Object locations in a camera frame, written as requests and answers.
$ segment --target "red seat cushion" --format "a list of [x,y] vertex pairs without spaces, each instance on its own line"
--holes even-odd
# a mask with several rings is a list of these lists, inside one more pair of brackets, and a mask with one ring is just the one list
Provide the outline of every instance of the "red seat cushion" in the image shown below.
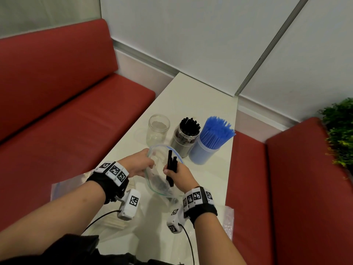
[[265,144],[237,132],[226,205],[234,208],[233,243],[247,265],[274,264]]
[[0,141],[116,70],[103,19],[0,39]]
[[95,168],[155,93],[113,74],[0,146],[0,230],[47,203],[51,184]]
[[352,264],[353,187],[310,118],[267,140],[279,265]]

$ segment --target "person's left hand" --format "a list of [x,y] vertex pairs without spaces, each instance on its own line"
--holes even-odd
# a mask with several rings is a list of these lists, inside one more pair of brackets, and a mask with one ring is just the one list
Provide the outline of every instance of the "person's left hand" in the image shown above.
[[148,148],[143,149],[133,155],[126,156],[125,158],[117,161],[129,172],[129,178],[138,175],[144,177],[143,172],[147,167],[153,168],[154,160],[147,157]]

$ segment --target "jar of black straws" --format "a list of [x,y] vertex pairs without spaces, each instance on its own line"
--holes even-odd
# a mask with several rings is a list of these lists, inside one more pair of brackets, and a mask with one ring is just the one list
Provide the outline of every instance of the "jar of black straws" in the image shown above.
[[199,133],[200,125],[197,121],[186,117],[175,129],[170,146],[173,147],[182,158],[187,157]]

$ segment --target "clear jar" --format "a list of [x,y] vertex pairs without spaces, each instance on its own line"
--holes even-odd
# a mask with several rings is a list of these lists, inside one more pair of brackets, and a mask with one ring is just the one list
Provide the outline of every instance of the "clear jar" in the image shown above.
[[180,124],[179,124],[174,131],[173,138],[170,141],[170,146],[174,148],[177,151],[177,153],[179,153],[181,158],[184,158],[188,156],[192,146],[194,146],[194,143],[197,137],[198,137],[198,134],[196,136],[185,135],[181,131]]
[[162,114],[154,114],[148,120],[146,143],[149,147],[163,144],[170,128],[169,119]]

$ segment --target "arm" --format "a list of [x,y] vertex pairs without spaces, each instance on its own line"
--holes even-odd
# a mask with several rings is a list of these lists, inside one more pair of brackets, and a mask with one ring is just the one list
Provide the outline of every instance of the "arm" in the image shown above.
[[[127,169],[129,177],[143,175],[143,169],[154,165],[154,161],[146,157],[147,153],[148,149],[144,149],[118,162]],[[81,235],[105,199],[102,187],[88,181],[31,212],[0,232],[0,261],[40,255],[65,234]]]
[[[178,163],[177,173],[167,169],[164,170],[164,173],[170,176],[175,185],[184,193],[199,186],[190,170],[181,163]],[[200,264],[246,265],[215,214],[204,213],[200,215],[195,220],[195,234]]]

